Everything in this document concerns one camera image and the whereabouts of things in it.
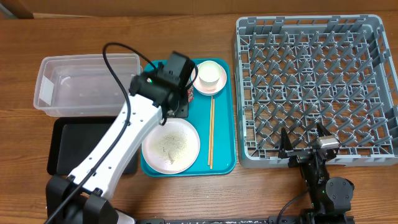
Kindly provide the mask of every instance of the wooden table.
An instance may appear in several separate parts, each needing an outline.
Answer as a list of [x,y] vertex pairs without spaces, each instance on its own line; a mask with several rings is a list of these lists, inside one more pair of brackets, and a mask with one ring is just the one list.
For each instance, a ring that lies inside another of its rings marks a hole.
[[[398,65],[398,13],[378,14]],[[42,223],[47,217],[46,166],[55,118],[32,106],[44,57],[100,54],[105,43],[117,41],[152,60],[177,50],[191,58],[219,57],[232,68],[232,37],[240,16],[247,15],[0,21],[0,223]],[[355,184],[349,215],[356,223],[398,222],[398,166],[328,168],[331,176]],[[112,203],[136,218],[261,218],[277,215],[304,188],[298,169],[237,164],[228,175],[163,179],[139,169],[122,177]],[[309,206],[306,198],[285,213],[298,214]]]

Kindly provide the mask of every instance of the plastic bin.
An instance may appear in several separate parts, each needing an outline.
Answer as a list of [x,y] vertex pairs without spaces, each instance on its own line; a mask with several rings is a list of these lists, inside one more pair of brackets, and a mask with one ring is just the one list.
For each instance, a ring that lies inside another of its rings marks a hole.
[[[136,54],[108,54],[108,60],[128,90],[140,72]],[[70,55],[43,59],[33,105],[49,116],[115,116],[124,97],[103,56]]]

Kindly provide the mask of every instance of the wire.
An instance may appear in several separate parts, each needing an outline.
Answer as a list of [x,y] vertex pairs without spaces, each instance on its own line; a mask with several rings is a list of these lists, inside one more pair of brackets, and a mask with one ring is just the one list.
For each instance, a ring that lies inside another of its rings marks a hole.
[[145,57],[144,55],[142,55],[140,52],[138,52],[138,51],[135,50],[134,48],[129,47],[129,46],[124,45],[124,44],[121,44],[121,43],[117,43],[117,42],[109,42],[109,43],[107,43],[107,44],[104,46],[104,48],[107,48],[107,47],[110,46],[110,45],[116,45],[116,46],[124,47],[125,49],[131,50],[132,52],[138,54],[138,56],[142,57],[142,58],[143,58],[146,62],[148,62],[148,64],[150,64],[154,69],[156,69],[156,66],[151,62],[151,60],[149,60],[147,57]]
[[195,62],[193,62],[193,64],[195,65],[194,69],[195,69],[195,78],[193,78],[193,80],[187,85],[187,91],[189,90],[189,88],[191,88],[191,86],[193,85],[193,82],[195,82],[195,80],[198,77],[198,67],[195,64]]
[[320,171],[319,171],[319,162],[318,162],[318,157],[317,157],[317,152],[316,151],[314,152],[313,156],[314,156],[315,165],[316,165],[316,168],[317,168],[317,174],[316,174],[317,181],[315,182],[315,184],[318,185],[319,177],[320,177]]
[[93,175],[95,174],[95,171],[97,170],[97,168],[101,165],[101,163],[106,159],[106,156],[108,156],[108,154],[112,151],[112,149],[115,147],[115,145],[118,143],[118,141],[121,139],[124,131],[126,130],[126,128],[129,126],[129,121],[130,121],[130,115],[131,115],[131,105],[130,105],[130,101],[129,101],[129,96],[127,94],[127,91],[124,89],[123,84],[120,82],[119,78],[116,76],[114,70],[112,69],[111,65],[109,64],[108,58],[106,56],[106,49],[110,46],[110,45],[117,45],[117,46],[121,46],[124,48],[127,48],[131,51],[133,51],[134,53],[138,54],[140,57],[142,57],[144,60],[146,60],[149,64],[151,64],[154,68],[155,65],[145,56],[143,56],[141,53],[139,53],[138,51],[134,50],[133,48],[126,46],[124,44],[120,44],[120,43],[116,43],[116,42],[110,42],[107,43],[103,49],[102,49],[102,56],[104,57],[104,61],[105,64],[107,66],[107,68],[109,69],[109,71],[111,72],[113,78],[115,79],[116,83],[118,83],[124,98],[126,99],[126,105],[127,105],[127,118],[126,121],[124,122],[124,125],[122,127],[122,129],[120,130],[120,133],[118,134],[118,136],[116,137],[116,139],[113,141],[112,145],[110,145],[110,147],[108,148],[108,150],[106,150],[106,152],[102,155],[102,157],[98,160],[98,162],[93,166],[93,168],[90,169],[89,173],[86,175],[86,177],[76,186],[76,188],[72,191],[72,193],[70,195],[68,195],[68,197],[57,207],[57,209],[51,214],[51,216],[44,222],[45,224],[50,223],[56,216],[58,213],[60,213],[60,211],[62,211],[62,209],[65,207],[65,205],[80,191],[80,189],[83,187],[83,185],[87,182],[87,180]]
[[295,201],[297,201],[298,199],[302,198],[305,196],[305,194],[308,193],[310,189],[307,189],[305,192],[303,192],[302,194],[296,196],[295,198],[293,198],[291,201],[287,202],[287,204],[282,208],[282,210],[279,212],[278,217],[276,218],[276,224],[279,224],[280,218],[282,217],[283,212],[286,210],[287,207],[289,207],[289,205],[293,204]]

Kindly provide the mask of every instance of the wooden chopstick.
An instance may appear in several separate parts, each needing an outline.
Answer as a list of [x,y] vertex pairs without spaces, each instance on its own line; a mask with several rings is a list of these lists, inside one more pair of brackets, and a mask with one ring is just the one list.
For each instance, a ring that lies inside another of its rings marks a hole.
[[213,169],[213,151],[214,151],[214,120],[215,120],[215,107],[216,107],[216,100],[213,99],[212,101],[212,113],[213,113],[213,120],[211,121],[211,153],[210,153],[210,169]]
[[208,156],[208,160],[207,160],[207,165],[210,166],[210,154],[211,154],[211,139],[212,139],[212,128],[211,128],[211,124],[213,122],[213,96],[211,96],[211,100],[210,100],[210,124],[209,124],[209,156]]

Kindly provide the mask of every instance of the teal tray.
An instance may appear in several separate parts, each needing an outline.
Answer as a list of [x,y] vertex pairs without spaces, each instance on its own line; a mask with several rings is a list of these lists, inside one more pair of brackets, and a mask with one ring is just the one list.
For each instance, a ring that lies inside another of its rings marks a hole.
[[[183,177],[193,175],[220,175],[230,173],[236,165],[235,148],[235,125],[232,107],[231,80],[228,64],[219,58],[193,59],[198,65],[205,60],[212,60],[221,65],[226,72],[227,82],[225,87],[216,95],[215,99],[215,128],[214,128],[214,151],[213,169],[207,165],[209,151],[209,125],[211,96],[204,96],[196,89],[193,92],[193,101],[189,104],[189,116],[186,119],[195,127],[200,138],[200,152],[196,161],[187,170],[179,174],[161,174],[152,169],[145,161],[141,153],[142,170],[151,177]],[[166,60],[156,60],[166,64]],[[151,71],[152,67],[147,65],[145,71]]]

